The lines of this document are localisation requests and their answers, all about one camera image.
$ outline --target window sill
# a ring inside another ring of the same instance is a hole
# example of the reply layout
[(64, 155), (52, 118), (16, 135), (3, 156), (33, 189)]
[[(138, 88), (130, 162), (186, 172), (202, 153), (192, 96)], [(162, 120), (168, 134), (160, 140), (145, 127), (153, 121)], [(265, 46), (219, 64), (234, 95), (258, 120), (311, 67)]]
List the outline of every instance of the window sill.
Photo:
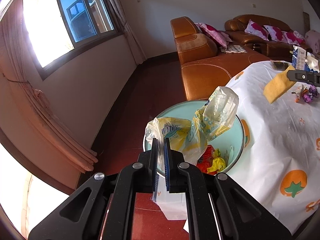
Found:
[(38, 73), (39, 73), (41, 79), (45, 80), (48, 76), (50, 76), (58, 68), (60, 68), (61, 66), (63, 66), (64, 64), (66, 64), (67, 62), (72, 60), (73, 58), (84, 53), (85, 51), (92, 49), (93, 47), (95, 47), (101, 43), (104, 43), (105, 41), (111, 40), (115, 37), (118, 37), (122, 34), (123, 34), (122, 32), (114, 33), (114, 34), (102, 37), (100, 39), (96, 39), (96, 40), (91, 41), (89, 43), (86, 43), (86, 44), (82, 45), (81, 47), (73, 49), (73, 50), (69, 51), (68, 53), (62, 55), (61, 57), (58, 57), (57, 59), (55, 59), (54, 61), (52, 61), (51, 63), (49, 63), (45, 67), (41, 67), (40, 63), (38, 62), (38, 59), (34, 58), (34, 57), (36, 57), (36, 55), (33, 55), (35, 65), (36, 65), (36, 68), (38, 70)]

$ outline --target barcode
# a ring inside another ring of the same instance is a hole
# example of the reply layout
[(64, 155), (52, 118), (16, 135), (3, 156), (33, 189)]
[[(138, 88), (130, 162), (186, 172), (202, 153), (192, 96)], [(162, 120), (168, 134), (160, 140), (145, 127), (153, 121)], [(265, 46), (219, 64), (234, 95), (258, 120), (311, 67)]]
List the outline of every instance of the barcode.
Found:
[(170, 124), (169, 122), (166, 123), (164, 125), (164, 127), (161, 129), (161, 132), (162, 134), (167, 134), (169, 132), (172, 132), (172, 131), (176, 131), (176, 130), (179, 130), (180, 127), (177, 125), (177, 124)]

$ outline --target window pane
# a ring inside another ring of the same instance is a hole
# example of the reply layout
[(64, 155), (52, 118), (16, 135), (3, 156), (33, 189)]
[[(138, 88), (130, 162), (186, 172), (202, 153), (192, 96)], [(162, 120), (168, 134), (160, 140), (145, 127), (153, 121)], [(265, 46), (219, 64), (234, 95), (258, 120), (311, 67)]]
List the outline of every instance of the window pane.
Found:
[(113, 30), (112, 23), (107, 14), (102, 0), (88, 0), (90, 5), (90, 10), (97, 22), (99, 31), (101, 33)]
[[(97, 34), (93, 28), (88, 12), (84, 9), (83, 0), (60, 1), (75, 42), (82, 41)], [(72, 9), (75, 5), (78, 9), (76, 15), (73, 14), (74, 10)]]
[(42, 67), (74, 48), (57, 0), (23, 0), (23, 14), (30, 41)]

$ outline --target window frame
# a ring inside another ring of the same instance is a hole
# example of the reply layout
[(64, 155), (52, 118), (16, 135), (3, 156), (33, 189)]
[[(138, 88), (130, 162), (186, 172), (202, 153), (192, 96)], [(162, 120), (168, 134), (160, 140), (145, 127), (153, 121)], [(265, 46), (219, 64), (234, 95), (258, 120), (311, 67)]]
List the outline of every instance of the window frame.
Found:
[(119, 25), (119, 22), (116, 21), (117, 20), (116, 14), (114, 13), (114, 10), (111, 6), (110, 1), (109, 0), (101, 0), (101, 1), (103, 3), (102, 6), (104, 7), (104, 10), (106, 11), (108, 18), (110, 20), (110, 23), (113, 27), (113, 30), (109, 30), (109, 31), (101, 33), (98, 26), (97, 26), (97, 22), (93, 16), (92, 10), (90, 10), (89, 1), (83, 0), (84, 5), (86, 7), (85, 10), (87, 10), (87, 13), (90, 17), (90, 20), (92, 22), (92, 26), (96, 32), (96, 35), (91, 36), (89, 38), (86, 38), (84, 40), (75, 42), (74, 37), (71, 33), (70, 27), (68, 25), (66, 15), (64, 14), (61, 1), (57, 0), (63, 23), (66, 27), (68, 34), (69, 34), (69, 37), (70, 37), (71, 43), (74, 46), (74, 49), (72, 49), (71, 51), (67, 52), (66, 54), (58, 57), (57, 59), (55, 59), (54, 61), (52, 61), (48, 65), (46, 65), (45, 67), (42, 67), (41, 64), (39, 63), (38, 58), (33, 50), (32, 43), (27, 35), (27, 37), (26, 37), (27, 44), (28, 44), (28, 47), (30, 47), (29, 51), (30, 51), (32, 60), (36, 66), (36, 69), (38, 70), (38, 73), (39, 73), (42, 80), (45, 80), (54, 71), (56, 71), (58, 68), (63, 66), (68, 61), (72, 60), (74, 57), (77, 57), (81, 53), (83, 53), (83, 52), (85, 52), (85, 51), (105, 42), (105, 41), (108, 41), (110, 39), (113, 39), (113, 38), (123, 34), (122, 31), (119, 31), (119, 30), (121, 30), (120, 25)]

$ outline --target checkered cloth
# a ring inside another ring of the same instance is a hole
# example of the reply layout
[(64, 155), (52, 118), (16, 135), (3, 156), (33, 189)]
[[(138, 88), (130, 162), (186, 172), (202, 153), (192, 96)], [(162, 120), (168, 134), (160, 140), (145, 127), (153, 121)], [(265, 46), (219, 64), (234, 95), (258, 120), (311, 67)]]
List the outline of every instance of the checkered cloth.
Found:
[(224, 53), (246, 53), (247, 51), (240, 45), (228, 45), (227, 48), (220, 47), (221, 52)]

